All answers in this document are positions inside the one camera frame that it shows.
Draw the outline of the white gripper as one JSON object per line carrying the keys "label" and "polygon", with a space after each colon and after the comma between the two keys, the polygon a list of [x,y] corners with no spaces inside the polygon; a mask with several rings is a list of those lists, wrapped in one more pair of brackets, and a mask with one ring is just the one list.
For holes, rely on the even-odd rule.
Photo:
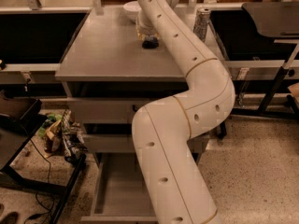
{"label": "white gripper", "polygon": [[157,35],[157,31],[143,10],[138,12],[135,20],[135,28],[137,31],[137,38],[142,42],[145,41],[146,35]]}

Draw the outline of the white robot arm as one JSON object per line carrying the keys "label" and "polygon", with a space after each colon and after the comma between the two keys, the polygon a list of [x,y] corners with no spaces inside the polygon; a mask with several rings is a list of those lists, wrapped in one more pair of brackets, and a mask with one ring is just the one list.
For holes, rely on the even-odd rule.
{"label": "white robot arm", "polygon": [[216,55],[173,11],[178,0],[137,0],[137,31],[154,28],[186,78],[185,92],[135,113],[135,153],[158,224],[222,224],[187,141],[226,120],[235,88]]}

